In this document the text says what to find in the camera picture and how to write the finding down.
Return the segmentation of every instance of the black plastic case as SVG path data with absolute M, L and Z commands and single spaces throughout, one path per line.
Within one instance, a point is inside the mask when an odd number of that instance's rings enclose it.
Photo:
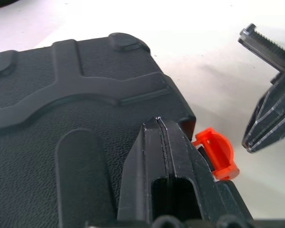
M 93 183 L 99 211 L 106 209 L 98 194 L 113 192 L 115 218 L 124 160 L 142 123 L 156 116 L 176 121 L 192 137 L 194 114 L 146 44 L 133 36 L 114 33 L 0 53 L 0 227 L 58 226 L 56 163 L 66 172 L 79 168 L 66 175 L 76 180 L 67 181 L 71 190 Z M 90 133 L 70 134 L 78 129 Z M 74 137 L 65 141 L 67 134 Z M 82 137 L 91 145 L 80 145 Z M 85 159 L 77 146 L 105 162 Z M 63 161 L 57 148 L 67 151 Z M 95 170 L 86 171 L 83 161 Z M 105 219 L 96 216 L 95 222 Z

